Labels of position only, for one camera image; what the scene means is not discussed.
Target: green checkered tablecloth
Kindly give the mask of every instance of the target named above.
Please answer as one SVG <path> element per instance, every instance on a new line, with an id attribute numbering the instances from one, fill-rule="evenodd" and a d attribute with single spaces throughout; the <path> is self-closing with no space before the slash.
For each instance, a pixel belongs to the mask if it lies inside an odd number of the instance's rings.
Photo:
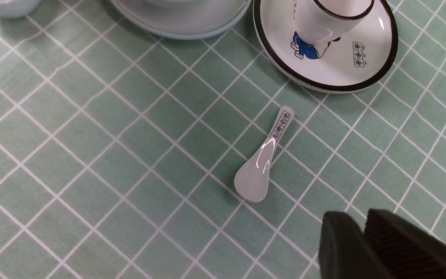
<path id="1" fill-rule="evenodd" d="M 203 41 L 106 0 L 0 21 L 0 278 L 318 279 L 322 214 L 386 208 L 446 242 L 446 0 L 390 0 L 396 63 L 327 95 L 263 55 L 252 14 Z M 237 169 L 296 118 L 269 194 Z"/>

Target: cup black rim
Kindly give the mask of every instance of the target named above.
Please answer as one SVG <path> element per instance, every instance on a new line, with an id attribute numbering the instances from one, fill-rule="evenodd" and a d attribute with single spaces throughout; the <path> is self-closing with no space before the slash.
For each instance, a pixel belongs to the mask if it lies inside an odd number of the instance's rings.
<path id="1" fill-rule="evenodd" d="M 364 18 L 365 16 L 367 16 L 370 13 L 370 11 L 373 9 L 373 7 L 375 5 L 375 0 L 371 0 L 369 7 L 362 13 L 355 15 L 355 16 L 343 16 L 343 15 L 335 14 L 334 12 L 330 11 L 325 6 L 323 6 L 319 2 L 319 0 L 313 0 L 313 1 L 319 7 L 319 9 L 322 9 L 322 11 L 324 11 L 326 14 L 329 14 L 330 16 L 338 18 L 338 19 L 342 19 L 343 21 L 356 21 L 358 19 Z"/>

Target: cartoon figure print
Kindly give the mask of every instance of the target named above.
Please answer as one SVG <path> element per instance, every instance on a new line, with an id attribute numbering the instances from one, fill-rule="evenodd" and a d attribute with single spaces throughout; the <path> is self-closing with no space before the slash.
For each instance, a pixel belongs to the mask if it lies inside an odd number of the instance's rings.
<path id="1" fill-rule="evenodd" d="M 339 40 L 340 37 L 331 42 L 338 42 Z M 326 53 L 326 50 L 329 48 L 331 42 L 328 42 L 325 46 L 313 46 L 302 41 L 297 32 L 294 32 L 290 46 L 295 51 L 295 56 L 299 59 L 304 59 L 304 57 L 309 59 L 321 59 L 324 53 Z"/>

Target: plate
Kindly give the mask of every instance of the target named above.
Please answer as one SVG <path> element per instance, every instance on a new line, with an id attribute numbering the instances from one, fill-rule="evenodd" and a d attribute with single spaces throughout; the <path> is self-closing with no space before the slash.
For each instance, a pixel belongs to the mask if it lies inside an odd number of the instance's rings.
<path id="1" fill-rule="evenodd" d="M 146 0 L 111 0 L 127 19 L 139 27 L 171 39 L 196 40 L 232 28 L 251 0 L 195 0 L 180 9 L 152 5 Z"/>
<path id="2" fill-rule="evenodd" d="M 379 81 L 398 48 L 395 18 L 385 0 L 352 30 L 312 46 L 295 32 L 296 0 L 255 0 L 254 26 L 262 48 L 284 74 L 313 90 L 355 92 Z"/>

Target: white ceramic spoon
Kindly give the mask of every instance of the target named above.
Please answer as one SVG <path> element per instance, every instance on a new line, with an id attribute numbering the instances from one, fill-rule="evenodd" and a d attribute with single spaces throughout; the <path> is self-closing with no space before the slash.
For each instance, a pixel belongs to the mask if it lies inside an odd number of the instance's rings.
<path id="1" fill-rule="evenodd" d="M 0 2 L 0 18 L 20 18 L 30 14 L 41 0 L 7 0 Z"/>
<path id="2" fill-rule="evenodd" d="M 290 107 L 283 106 L 274 121 L 273 129 L 264 143 L 237 171 L 233 184 L 237 193 L 244 199 L 258 203 L 266 197 L 268 193 L 269 169 L 271 168 L 274 151 L 281 136 L 292 122 L 293 116 L 293 110 Z"/>

